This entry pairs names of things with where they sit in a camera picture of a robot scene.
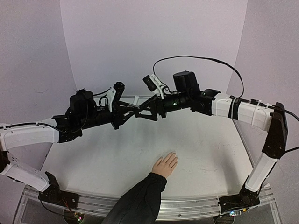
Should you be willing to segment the clear nail polish bottle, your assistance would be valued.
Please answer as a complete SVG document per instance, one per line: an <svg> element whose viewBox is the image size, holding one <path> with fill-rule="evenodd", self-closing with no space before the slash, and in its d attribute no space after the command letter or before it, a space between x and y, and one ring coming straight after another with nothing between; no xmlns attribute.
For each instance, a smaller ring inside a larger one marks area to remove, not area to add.
<svg viewBox="0 0 299 224"><path fill-rule="evenodd" d="M130 104L129 106L132 107L132 108L138 108L139 109L139 105Z"/></svg>

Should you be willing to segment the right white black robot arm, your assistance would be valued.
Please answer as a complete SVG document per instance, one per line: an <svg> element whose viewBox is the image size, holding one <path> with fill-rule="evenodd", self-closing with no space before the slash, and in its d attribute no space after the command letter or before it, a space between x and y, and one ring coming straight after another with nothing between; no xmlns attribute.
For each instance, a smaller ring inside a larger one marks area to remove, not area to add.
<svg viewBox="0 0 299 224"><path fill-rule="evenodd" d="M135 114L137 118L157 121L157 117L180 109L190 108L208 116L225 117L258 127L267 132L262 153L236 195L219 198L221 213L233 214L260 204L259 193L277 161L284 155L288 135L284 106L263 104L258 100L245 100L206 89L201 91L194 72L182 71L173 75L176 92L164 93L165 85L152 74L143 81L154 96L142 103Z"/></svg>

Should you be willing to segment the white nail polish cap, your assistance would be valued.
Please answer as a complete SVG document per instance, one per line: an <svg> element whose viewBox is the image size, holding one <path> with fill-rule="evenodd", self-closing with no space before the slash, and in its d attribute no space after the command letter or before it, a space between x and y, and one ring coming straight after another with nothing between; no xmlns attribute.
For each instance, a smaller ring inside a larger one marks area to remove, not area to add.
<svg viewBox="0 0 299 224"><path fill-rule="evenodd" d="M133 105L137 106L138 105L138 101L139 101L140 97L135 95L134 100L133 100Z"/></svg>

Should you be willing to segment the person's bare hand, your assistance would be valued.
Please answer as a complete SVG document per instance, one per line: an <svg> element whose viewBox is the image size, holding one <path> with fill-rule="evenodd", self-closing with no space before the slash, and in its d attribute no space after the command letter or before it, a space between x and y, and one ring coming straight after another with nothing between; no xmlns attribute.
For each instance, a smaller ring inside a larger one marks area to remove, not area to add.
<svg viewBox="0 0 299 224"><path fill-rule="evenodd" d="M167 179L172 174L177 164L178 164L178 157L176 153L170 152L164 158L160 157L156 161L151 172Z"/></svg>

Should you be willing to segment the black sleeved forearm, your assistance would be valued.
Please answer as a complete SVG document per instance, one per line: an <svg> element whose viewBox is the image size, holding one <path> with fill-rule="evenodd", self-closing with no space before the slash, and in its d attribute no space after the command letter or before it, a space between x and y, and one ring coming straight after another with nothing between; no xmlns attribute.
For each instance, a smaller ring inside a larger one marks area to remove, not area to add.
<svg viewBox="0 0 299 224"><path fill-rule="evenodd" d="M159 214L167 180L155 173L126 192L103 219L103 224L153 224Z"/></svg>

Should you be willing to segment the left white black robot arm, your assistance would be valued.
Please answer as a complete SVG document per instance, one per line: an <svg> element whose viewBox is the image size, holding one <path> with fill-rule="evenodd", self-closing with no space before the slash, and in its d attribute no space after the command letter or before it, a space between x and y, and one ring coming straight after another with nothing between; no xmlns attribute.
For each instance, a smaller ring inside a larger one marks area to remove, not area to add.
<svg viewBox="0 0 299 224"><path fill-rule="evenodd" d="M131 104L122 102L123 89L111 87L102 96L105 105L95 102L91 91L77 91L70 97L70 106L64 115L45 121L0 126L0 174L35 188L39 199L52 204L75 208L78 195L62 191L55 176L21 162L9 150L40 143L65 143L83 135L83 130L111 123L114 129L124 124L128 112L138 108L139 96Z"/></svg>

